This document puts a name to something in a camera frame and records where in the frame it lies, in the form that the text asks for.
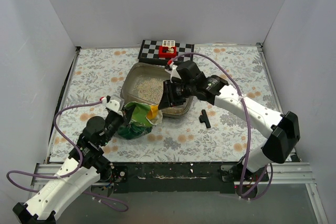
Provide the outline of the yellow plastic litter scoop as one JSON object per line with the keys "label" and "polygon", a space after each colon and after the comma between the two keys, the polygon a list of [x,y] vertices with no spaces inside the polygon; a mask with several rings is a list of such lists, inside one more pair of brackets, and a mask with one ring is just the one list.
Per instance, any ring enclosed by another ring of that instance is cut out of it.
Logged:
{"label": "yellow plastic litter scoop", "polygon": [[146,116],[148,120],[154,120],[158,117],[159,110],[158,105],[150,105],[150,110]]}

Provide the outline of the green litter bag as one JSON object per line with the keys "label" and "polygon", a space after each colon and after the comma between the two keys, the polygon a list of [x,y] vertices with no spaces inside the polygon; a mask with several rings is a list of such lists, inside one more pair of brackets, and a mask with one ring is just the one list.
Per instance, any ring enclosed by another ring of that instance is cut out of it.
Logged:
{"label": "green litter bag", "polygon": [[117,130],[117,134],[126,140],[133,140],[151,133],[152,128],[162,123],[163,114],[159,110],[158,117],[154,120],[146,118],[150,105],[140,102],[129,102],[124,106],[125,109],[133,110],[131,121],[127,125],[122,125]]}

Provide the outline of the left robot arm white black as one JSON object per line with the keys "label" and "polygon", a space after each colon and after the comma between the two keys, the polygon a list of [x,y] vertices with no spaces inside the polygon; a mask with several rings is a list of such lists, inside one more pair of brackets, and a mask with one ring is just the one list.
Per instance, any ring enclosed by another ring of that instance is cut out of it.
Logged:
{"label": "left robot arm white black", "polygon": [[55,178],[26,202],[17,203],[13,212],[20,223],[56,223],[66,208],[95,182],[111,178],[110,161],[104,157],[102,147],[117,130],[130,122],[131,109],[121,113],[109,111],[106,118],[90,118],[82,130],[77,144],[69,153]]}

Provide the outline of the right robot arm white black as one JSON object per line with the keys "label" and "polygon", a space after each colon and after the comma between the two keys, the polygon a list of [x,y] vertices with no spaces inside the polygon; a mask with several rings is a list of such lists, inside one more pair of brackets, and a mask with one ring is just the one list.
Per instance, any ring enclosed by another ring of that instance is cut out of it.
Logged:
{"label": "right robot arm white black", "polygon": [[293,112],[282,114],[244,98],[223,78],[216,75],[206,77],[193,61],[180,65],[169,61],[165,71],[170,78],[163,82],[159,110],[182,105],[186,99],[196,97],[245,120],[265,137],[265,143],[223,172],[226,180],[241,178],[248,181],[270,163],[283,164],[300,140],[299,121]]}

